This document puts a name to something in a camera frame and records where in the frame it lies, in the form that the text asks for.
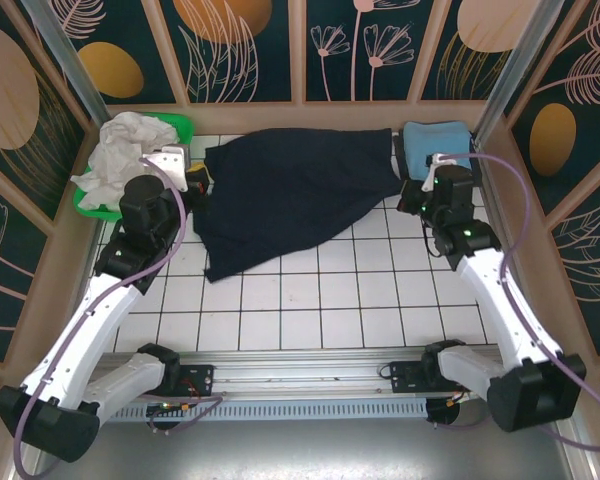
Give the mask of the small circuit board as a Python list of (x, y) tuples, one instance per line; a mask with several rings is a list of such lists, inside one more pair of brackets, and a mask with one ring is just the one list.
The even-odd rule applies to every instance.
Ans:
[(194, 407), (193, 403), (165, 402), (150, 403), (146, 407), (146, 417), (183, 417)]

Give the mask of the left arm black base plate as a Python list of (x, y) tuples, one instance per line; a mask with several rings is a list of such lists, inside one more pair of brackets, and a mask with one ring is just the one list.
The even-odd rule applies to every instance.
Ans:
[(212, 395), (214, 367), (189, 364), (167, 367), (161, 383), (142, 396), (203, 398)]

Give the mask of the folded light blue towel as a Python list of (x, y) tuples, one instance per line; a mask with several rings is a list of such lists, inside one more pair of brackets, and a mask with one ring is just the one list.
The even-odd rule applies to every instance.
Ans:
[(409, 178), (424, 181), (429, 173), (429, 156), (436, 153), (470, 153), (472, 136), (462, 121), (431, 124), (407, 122), (402, 131), (402, 140)]

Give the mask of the white t-shirt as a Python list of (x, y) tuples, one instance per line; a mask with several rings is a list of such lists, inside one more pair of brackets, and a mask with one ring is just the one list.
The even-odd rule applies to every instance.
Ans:
[(78, 207), (119, 212), (125, 185), (148, 172), (140, 158), (180, 140), (177, 130), (156, 117), (122, 112), (103, 124), (88, 159), (88, 171), (71, 181), (84, 193)]

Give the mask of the shiny metal sheet panel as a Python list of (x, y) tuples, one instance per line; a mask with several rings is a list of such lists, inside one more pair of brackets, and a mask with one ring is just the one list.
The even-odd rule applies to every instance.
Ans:
[(105, 426), (87, 454), (44, 480), (600, 480), (588, 454), (536, 429), (424, 419), (200, 422), (174, 436)]

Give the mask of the aluminium side rail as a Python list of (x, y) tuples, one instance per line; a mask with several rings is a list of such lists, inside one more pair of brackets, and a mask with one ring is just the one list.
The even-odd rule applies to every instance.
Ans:
[[(525, 194), (525, 187), (521, 185), (518, 179), (520, 174), (523, 180), (526, 179), (524, 173), (524, 164), (521, 163), (517, 153), (517, 147), (513, 146), (510, 139), (497, 140), (491, 138), (490, 143), (485, 144), (483, 152), (495, 156), (507, 163), (518, 173), (513, 173), (510, 168), (493, 160), (480, 160), (482, 171), (482, 187), (480, 187), (481, 196), (484, 202), (484, 210), (488, 223), (496, 233), (504, 253), (508, 252), (514, 243), (520, 239), (520, 235), (526, 239), (528, 229), (523, 232), (524, 219), (526, 218), (526, 202), (528, 195)], [(532, 295), (529, 293), (528, 281), (524, 267), (520, 262), (519, 254), (522, 250), (522, 244), (516, 248), (509, 262), (509, 272), (516, 281), (518, 290), (527, 304), (533, 307)], [(485, 331), (485, 338), (489, 345), (495, 345), (501, 352), (496, 323), (492, 312), (482, 298), (477, 298), (477, 305), (481, 312), (482, 323)]]

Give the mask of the green plastic basket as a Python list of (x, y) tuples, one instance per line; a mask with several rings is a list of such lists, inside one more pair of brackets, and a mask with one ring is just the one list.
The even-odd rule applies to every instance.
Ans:
[[(186, 116), (171, 113), (158, 112), (122, 112), (116, 115), (111, 121), (106, 122), (100, 130), (100, 142), (92, 152), (85, 173), (81, 177), (87, 176), (87, 181), (91, 180), (89, 173), (94, 169), (92, 160), (95, 157), (100, 158), (99, 148), (101, 145), (114, 145), (114, 161), (118, 154), (126, 153), (125, 147), (129, 145), (138, 145), (142, 147), (143, 152), (156, 151), (159, 147), (167, 144), (162, 143), (162, 138), (170, 139), (174, 137), (175, 143), (189, 145), (194, 135), (194, 126), (192, 121)], [(83, 216), (96, 218), (104, 222), (115, 223), (121, 218), (118, 209), (118, 202), (121, 196), (118, 195), (124, 184), (113, 182), (112, 186), (117, 190), (113, 196), (114, 203), (101, 203), (93, 205), (92, 198), (86, 202), (85, 198), (91, 195), (94, 189), (100, 193), (102, 182), (96, 179), (97, 185), (92, 189), (84, 190), (82, 184), (76, 181), (77, 176), (72, 176), (71, 181), (77, 185), (74, 193), (73, 202), (75, 209)]]

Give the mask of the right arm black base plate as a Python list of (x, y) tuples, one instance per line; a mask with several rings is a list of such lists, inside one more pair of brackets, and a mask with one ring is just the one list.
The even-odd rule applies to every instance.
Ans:
[(444, 394), (467, 392), (460, 384), (443, 377), (431, 379), (419, 361), (395, 361), (389, 364), (389, 377), (394, 394)]

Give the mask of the aluminium mounting rail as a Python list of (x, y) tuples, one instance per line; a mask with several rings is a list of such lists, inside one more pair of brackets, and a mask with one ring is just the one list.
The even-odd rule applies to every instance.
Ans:
[(145, 363), (180, 366), (184, 377), (202, 375), (193, 382), (195, 391), (179, 380), (168, 394), (185, 398), (222, 396), (234, 401), (366, 398), (392, 392), (388, 364), (416, 361), (421, 348), (360, 350), (307, 350), (279, 352), (198, 352), (178, 356), (153, 344), (138, 354)]

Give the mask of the grey folded t-shirt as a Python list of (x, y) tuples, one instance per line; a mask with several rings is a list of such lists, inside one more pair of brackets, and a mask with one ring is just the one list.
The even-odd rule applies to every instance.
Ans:
[[(402, 132), (394, 132), (392, 134), (392, 146), (394, 149), (394, 156), (396, 157), (395, 161), (395, 170), (397, 175), (402, 179), (406, 179), (408, 177), (408, 167), (406, 161), (406, 154), (404, 149), (404, 141)], [(473, 175), (473, 186), (474, 187), (482, 187), (483, 186), (483, 178), (482, 178), (482, 170), (479, 162), (476, 159), (470, 160), (471, 170)]]

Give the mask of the aluminium frame post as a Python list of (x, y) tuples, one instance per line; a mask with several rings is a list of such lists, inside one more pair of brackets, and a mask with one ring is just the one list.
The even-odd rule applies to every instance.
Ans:
[(485, 146), (516, 88), (537, 58), (538, 52), (559, 16), (563, 2), (564, 0), (539, 0), (518, 44), (509, 55), (477, 123), (473, 138), (473, 144), (477, 151)]
[(80, 59), (74, 40), (88, 40), (106, 18), (104, 0), (17, 0), (34, 36), (50, 55), (63, 84), (77, 102), (85, 129), (98, 130), (111, 119), (101, 93)]

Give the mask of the navy blue t-shirt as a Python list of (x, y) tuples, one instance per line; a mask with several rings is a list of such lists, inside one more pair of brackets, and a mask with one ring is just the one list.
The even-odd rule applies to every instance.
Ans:
[(214, 283), (331, 240), (401, 189), (390, 129), (266, 129), (207, 149), (193, 227)]

